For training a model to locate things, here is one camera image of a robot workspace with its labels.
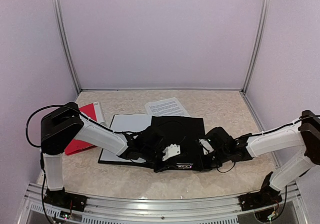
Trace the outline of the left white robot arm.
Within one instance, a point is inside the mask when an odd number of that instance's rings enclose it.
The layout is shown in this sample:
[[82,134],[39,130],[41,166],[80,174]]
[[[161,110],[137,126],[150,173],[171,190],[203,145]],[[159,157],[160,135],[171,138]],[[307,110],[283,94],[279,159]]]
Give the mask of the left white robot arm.
[[62,156],[73,140],[80,140],[108,150],[127,160],[144,159],[157,163],[165,159],[169,146],[162,131],[154,126],[138,132],[114,131],[80,112],[74,102],[57,105],[40,123],[41,153],[49,196],[63,207],[70,202],[65,192]]

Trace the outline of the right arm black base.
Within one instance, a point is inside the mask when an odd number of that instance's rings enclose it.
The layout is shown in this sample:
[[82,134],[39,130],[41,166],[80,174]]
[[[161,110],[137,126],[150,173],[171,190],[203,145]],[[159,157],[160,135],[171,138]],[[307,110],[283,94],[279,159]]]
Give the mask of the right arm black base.
[[258,192],[247,193],[238,197],[242,211],[267,207],[269,205],[280,203],[283,200],[280,195],[280,191],[276,191],[270,187],[272,174],[273,172],[270,172],[266,175]]

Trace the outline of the black folder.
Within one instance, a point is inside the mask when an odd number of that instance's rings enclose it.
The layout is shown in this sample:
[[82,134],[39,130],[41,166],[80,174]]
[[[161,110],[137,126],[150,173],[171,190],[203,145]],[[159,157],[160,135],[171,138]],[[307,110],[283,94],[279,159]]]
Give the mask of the black folder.
[[[114,131],[133,132],[142,131],[148,126],[155,126],[159,128],[164,133],[169,146],[171,144],[180,145],[180,155],[169,158],[163,162],[166,167],[164,171],[205,171],[201,161],[201,157],[203,157],[203,149],[198,143],[200,136],[205,135],[204,121],[202,118],[183,116],[155,117],[146,114],[114,115],[110,124],[110,128]],[[122,159],[110,153],[106,149],[101,151],[98,163],[152,169],[147,166],[147,163],[144,159]]]

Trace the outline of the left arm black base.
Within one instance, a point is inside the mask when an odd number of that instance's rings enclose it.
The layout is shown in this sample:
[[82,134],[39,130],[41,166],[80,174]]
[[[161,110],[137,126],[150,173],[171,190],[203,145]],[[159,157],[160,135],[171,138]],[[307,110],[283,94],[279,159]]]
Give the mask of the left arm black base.
[[70,211],[84,212],[87,197],[84,195],[68,193],[63,188],[59,191],[46,190],[44,195],[44,203],[55,207],[68,209]]

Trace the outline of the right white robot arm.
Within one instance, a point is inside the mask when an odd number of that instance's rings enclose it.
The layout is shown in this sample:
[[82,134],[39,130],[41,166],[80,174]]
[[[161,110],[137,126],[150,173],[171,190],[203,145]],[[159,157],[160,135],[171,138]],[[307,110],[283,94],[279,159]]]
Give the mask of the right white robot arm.
[[297,147],[298,152],[266,179],[266,187],[256,194],[256,202],[266,206],[276,192],[320,163],[320,117],[310,110],[280,127],[233,138],[222,127],[211,129],[198,139],[206,164],[217,169],[225,162],[244,162],[282,149]]

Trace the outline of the printed text sheet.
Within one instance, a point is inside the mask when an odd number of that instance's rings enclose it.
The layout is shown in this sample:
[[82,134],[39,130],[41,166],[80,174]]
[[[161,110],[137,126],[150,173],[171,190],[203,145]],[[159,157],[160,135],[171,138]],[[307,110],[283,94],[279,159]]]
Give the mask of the printed text sheet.
[[175,98],[168,98],[155,102],[148,102],[145,106],[147,113],[151,116],[183,116],[190,117],[190,114],[183,107],[180,101]]

